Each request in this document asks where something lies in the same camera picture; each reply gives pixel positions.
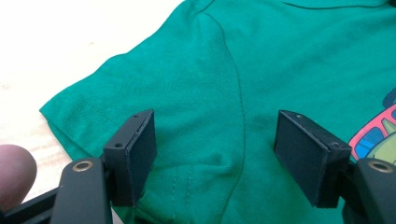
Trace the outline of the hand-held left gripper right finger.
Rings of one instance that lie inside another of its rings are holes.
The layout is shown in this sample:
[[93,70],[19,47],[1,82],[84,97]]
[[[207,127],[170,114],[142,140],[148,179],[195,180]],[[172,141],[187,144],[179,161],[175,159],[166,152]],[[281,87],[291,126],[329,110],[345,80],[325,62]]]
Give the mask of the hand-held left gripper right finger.
[[302,114],[279,110],[274,151],[313,206],[337,206],[336,186],[347,169],[349,144]]

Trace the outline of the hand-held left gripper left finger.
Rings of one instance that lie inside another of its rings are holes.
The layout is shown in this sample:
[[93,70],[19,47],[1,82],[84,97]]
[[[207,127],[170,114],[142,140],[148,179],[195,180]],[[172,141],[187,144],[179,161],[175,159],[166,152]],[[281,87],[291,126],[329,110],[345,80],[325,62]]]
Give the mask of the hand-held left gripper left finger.
[[105,165],[115,180],[115,206],[137,207],[156,156],[154,111],[149,109],[129,117],[104,146]]

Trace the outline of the green printed t-shirt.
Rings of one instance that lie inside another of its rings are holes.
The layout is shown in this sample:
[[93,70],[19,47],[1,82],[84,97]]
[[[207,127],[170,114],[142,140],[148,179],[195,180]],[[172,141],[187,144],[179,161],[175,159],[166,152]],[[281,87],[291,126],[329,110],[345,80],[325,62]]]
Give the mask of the green printed t-shirt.
[[389,0],[185,0],[131,51],[42,108],[73,159],[155,113],[158,155],[127,224],[343,224],[314,208],[274,153],[281,109],[343,140],[396,89]]

